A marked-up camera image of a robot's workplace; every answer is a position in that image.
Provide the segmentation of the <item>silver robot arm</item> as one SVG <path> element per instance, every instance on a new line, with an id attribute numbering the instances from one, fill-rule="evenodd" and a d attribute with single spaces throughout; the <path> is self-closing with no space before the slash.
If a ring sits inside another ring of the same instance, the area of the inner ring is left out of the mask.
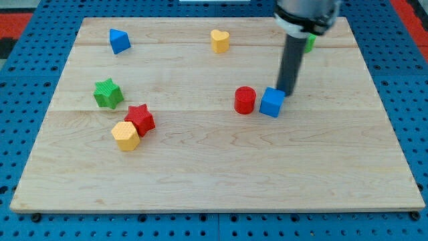
<path id="1" fill-rule="evenodd" d="M 341 0 L 277 0 L 274 17 L 294 38 L 324 35 L 334 25 L 341 3 Z"/>

